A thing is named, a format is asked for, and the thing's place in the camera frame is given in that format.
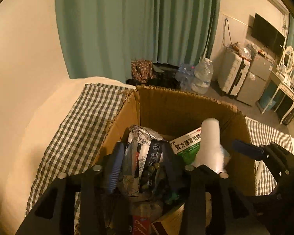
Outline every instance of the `checkered cloth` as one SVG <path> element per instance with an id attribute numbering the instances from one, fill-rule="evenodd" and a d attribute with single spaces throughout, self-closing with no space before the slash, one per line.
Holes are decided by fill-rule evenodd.
<path id="1" fill-rule="evenodd" d="M 104 140 L 105 127 L 121 107 L 126 90 L 125 87 L 101 83 L 85 85 L 44 153 L 31 187 L 26 214 L 57 174 L 83 173 L 92 165 Z M 79 196 L 75 201 L 77 222 Z"/>
<path id="2" fill-rule="evenodd" d="M 246 118 L 245 122 L 252 144 L 256 146 L 261 144 L 268 145 L 271 141 L 274 141 L 275 143 L 284 147 L 287 151 L 293 153 L 290 135 L 280 132 L 277 129 L 250 118 Z M 277 182 L 273 178 L 267 166 L 264 164 L 256 195 L 268 195 L 273 191 L 276 185 Z"/>

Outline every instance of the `silver bolt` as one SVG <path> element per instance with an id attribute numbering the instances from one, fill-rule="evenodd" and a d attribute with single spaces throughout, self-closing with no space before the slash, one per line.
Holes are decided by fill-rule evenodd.
<path id="1" fill-rule="evenodd" d="M 227 179 L 229 177 L 229 175 L 226 173 L 226 172 L 220 172 L 219 173 L 219 176 L 222 178 L 222 179 Z"/>
<path id="2" fill-rule="evenodd" d="M 101 171 L 103 167 L 101 165 L 95 165 L 93 166 L 93 171 Z"/>
<path id="3" fill-rule="evenodd" d="M 66 173 L 64 173 L 64 172 L 59 173 L 58 178 L 59 179 L 65 179 L 66 178 Z"/>
<path id="4" fill-rule="evenodd" d="M 185 165 L 184 169 L 187 171 L 192 171 L 195 169 L 195 167 L 193 165 L 189 164 L 189 165 Z"/>

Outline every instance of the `suitcase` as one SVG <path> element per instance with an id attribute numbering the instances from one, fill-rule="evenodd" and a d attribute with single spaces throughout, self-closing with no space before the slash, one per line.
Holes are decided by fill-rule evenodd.
<path id="1" fill-rule="evenodd" d="M 246 78 L 249 66 L 249 61 L 227 50 L 218 75 L 220 89 L 226 94 L 237 96 Z"/>

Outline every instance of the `black tv screen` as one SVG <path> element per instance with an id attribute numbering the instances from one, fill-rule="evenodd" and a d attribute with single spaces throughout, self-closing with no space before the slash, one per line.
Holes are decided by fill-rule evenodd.
<path id="1" fill-rule="evenodd" d="M 271 49 L 276 55 L 281 55 L 285 37 L 257 13 L 251 35 L 267 48 Z"/>

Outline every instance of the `white bottle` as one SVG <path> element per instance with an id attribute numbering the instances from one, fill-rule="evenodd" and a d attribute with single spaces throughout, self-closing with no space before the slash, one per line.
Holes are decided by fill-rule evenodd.
<path id="1" fill-rule="evenodd" d="M 204 58 L 199 62 L 194 70 L 194 79 L 191 89 L 199 94 L 205 94 L 210 86 L 212 79 L 213 67 L 212 61 Z"/>

